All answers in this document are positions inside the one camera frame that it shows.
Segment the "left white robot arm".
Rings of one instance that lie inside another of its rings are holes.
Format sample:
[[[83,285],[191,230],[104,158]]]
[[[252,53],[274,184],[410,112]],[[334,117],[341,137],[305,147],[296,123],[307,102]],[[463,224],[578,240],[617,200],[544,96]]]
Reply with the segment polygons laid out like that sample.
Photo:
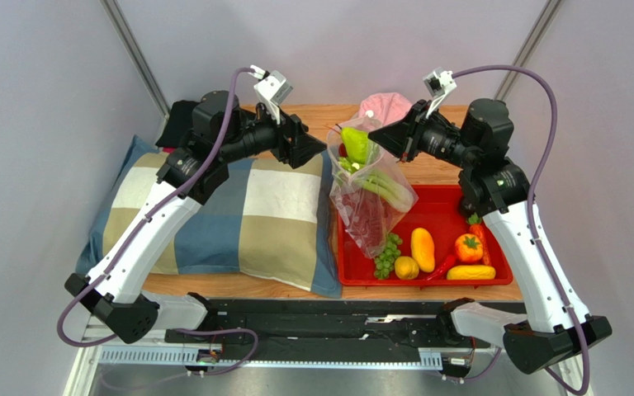
[[[192,127],[160,167],[146,202],[114,247],[85,274],[73,273],[64,288],[111,330],[105,339],[126,344],[155,329],[196,330],[207,314],[199,295],[155,295],[142,286],[181,227],[229,179],[229,165],[269,152],[293,169],[326,150],[297,115],[273,99],[252,111],[232,92],[207,93],[193,108]]]

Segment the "red toy lobster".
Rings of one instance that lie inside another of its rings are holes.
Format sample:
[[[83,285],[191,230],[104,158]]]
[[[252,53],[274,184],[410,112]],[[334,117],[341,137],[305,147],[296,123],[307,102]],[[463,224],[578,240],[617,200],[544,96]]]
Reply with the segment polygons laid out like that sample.
[[[363,255],[373,258],[382,253],[386,234],[392,230],[400,213],[366,190],[341,195],[336,206],[346,232]]]

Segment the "green toy apple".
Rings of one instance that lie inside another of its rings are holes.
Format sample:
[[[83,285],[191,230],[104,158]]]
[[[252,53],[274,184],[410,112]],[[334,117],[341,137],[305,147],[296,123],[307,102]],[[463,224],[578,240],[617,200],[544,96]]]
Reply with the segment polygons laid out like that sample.
[[[368,133],[353,127],[345,127],[341,131],[341,139],[345,150],[345,157],[352,163],[365,165],[368,163],[372,142],[368,138]]]

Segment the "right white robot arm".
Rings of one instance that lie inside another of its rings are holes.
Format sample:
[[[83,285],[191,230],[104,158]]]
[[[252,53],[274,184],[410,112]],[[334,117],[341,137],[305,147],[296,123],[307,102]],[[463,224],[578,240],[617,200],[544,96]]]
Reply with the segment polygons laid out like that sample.
[[[402,120],[368,137],[400,160],[426,153],[459,168],[464,201],[501,248],[522,292],[525,313],[462,298],[442,306],[439,332],[450,343],[474,337],[503,348],[520,371],[532,374],[586,354],[612,328],[573,292],[546,241],[529,181],[507,155],[513,130],[502,101],[473,101],[461,126],[418,101]]]

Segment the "clear zip top bag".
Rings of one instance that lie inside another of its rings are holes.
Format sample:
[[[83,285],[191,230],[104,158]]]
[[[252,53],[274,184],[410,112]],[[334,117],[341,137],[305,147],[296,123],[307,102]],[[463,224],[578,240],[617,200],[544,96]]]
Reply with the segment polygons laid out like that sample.
[[[386,250],[388,234],[419,199],[397,159],[369,139],[381,127],[369,111],[335,125],[327,135],[330,198],[346,233],[367,258]]]

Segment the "green toy grapes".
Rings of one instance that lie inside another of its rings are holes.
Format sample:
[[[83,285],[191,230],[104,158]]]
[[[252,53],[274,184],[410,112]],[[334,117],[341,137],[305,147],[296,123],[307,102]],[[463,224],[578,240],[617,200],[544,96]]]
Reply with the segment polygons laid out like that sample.
[[[390,276],[395,269],[395,260],[401,255],[400,245],[402,243],[403,240],[399,235],[395,233],[388,234],[383,252],[374,258],[375,278],[382,281]]]

